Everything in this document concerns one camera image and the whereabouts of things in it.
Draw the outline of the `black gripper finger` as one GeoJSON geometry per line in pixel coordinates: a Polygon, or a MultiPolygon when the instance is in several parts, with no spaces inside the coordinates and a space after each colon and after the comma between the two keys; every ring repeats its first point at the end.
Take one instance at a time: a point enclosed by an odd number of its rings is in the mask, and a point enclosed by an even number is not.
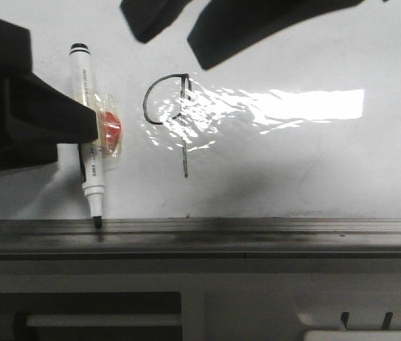
{"type": "Polygon", "coordinates": [[[124,0],[119,8],[134,38],[148,43],[169,27],[190,0],[124,0]]]}
{"type": "Polygon", "coordinates": [[[268,36],[302,21],[349,9],[360,1],[209,1],[187,37],[209,70],[268,36]]]}

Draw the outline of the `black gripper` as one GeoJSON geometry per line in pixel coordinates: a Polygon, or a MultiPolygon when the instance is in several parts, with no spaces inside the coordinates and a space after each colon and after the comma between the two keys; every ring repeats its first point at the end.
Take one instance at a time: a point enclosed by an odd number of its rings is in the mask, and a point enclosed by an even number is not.
{"type": "Polygon", "coordinates": [[[98,137],[95,113],[33,73],[31,34],[0,19],[0,171],[55,163],[98,137]]]}

